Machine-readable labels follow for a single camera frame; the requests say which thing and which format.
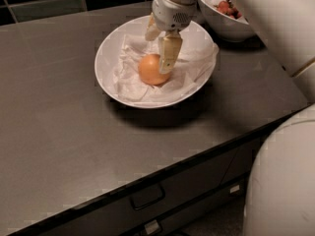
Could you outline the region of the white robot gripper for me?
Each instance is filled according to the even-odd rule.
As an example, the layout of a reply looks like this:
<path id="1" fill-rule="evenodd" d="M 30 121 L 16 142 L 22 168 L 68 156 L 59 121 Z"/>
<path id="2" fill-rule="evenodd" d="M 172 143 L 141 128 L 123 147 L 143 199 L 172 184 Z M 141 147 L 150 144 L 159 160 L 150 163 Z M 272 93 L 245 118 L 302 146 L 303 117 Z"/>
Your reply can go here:
<path id="1" fill-rule="evenodd" d="M 162 31 L 165 36 L 158 39 L 159 72 L 172 71 L 181 46 L 179 30 L 187 28 L 196 11 L 197 0 L 154 0 L 146 33 L 146 41 L 154 41 Z"/>

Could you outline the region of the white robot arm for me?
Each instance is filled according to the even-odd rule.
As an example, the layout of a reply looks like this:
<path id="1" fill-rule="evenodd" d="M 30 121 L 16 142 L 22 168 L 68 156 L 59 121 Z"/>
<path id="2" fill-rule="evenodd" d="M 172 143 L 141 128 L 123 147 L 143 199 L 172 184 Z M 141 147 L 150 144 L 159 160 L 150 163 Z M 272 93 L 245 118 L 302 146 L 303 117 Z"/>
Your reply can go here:
<path id="1" fill-rule="evenodd" d="M 310 103 L 315 102 L 315 0 L 231 0 Z M 171 71 L 197 0 L 154 0 L 145 39 L 159 42 L 162 73 Z"/>

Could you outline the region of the white robot base shell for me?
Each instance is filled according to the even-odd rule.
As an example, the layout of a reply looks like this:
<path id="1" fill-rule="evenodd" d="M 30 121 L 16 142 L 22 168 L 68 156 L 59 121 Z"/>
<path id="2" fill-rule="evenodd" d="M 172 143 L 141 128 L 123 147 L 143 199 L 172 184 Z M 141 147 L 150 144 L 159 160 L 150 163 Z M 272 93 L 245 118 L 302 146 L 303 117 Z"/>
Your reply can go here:
<path id="1" fill-rule="evenodd" d="M 243 236 L 315 236 L 315 105 L 282 123 L 260 148 Z"/>

